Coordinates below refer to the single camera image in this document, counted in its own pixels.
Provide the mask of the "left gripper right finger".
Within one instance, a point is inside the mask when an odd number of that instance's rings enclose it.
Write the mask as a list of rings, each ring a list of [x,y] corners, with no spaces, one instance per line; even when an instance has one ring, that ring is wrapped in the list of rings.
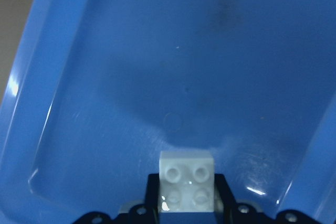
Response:
[[[236,205],[235,197],[223,174],[214,177],[214,213],[216,223],[233,223],[232,211]]]

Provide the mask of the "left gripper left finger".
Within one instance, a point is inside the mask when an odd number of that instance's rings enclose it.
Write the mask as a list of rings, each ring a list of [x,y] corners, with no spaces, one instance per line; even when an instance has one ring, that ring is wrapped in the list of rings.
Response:
[[[149,174],[144,198],[144,206],[146,209],[145,215],[149,221],[148,223],[160,223],[158,211],[159,192],[159,174]]]

